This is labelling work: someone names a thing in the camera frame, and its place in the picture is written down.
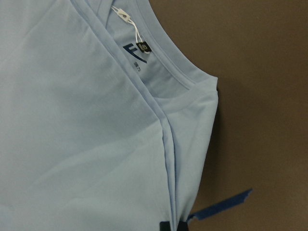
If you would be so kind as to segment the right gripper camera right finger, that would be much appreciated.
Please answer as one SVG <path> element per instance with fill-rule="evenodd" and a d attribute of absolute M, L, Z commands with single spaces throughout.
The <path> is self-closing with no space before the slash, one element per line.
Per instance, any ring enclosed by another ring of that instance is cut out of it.
<path fill-rule="evenodd" d="M 188 231 L 188 223 L 186 221 L 180 221 L 178 223 L 177 231 Z"/>

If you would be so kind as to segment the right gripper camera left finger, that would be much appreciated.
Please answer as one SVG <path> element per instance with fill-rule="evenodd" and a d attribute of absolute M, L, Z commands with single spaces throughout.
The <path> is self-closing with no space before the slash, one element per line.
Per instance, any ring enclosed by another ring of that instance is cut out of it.
<path fill-rule="evenodd" d="M 160 222 L 159 228 L 160 231 L 170 231 L 170 222 Z"/>

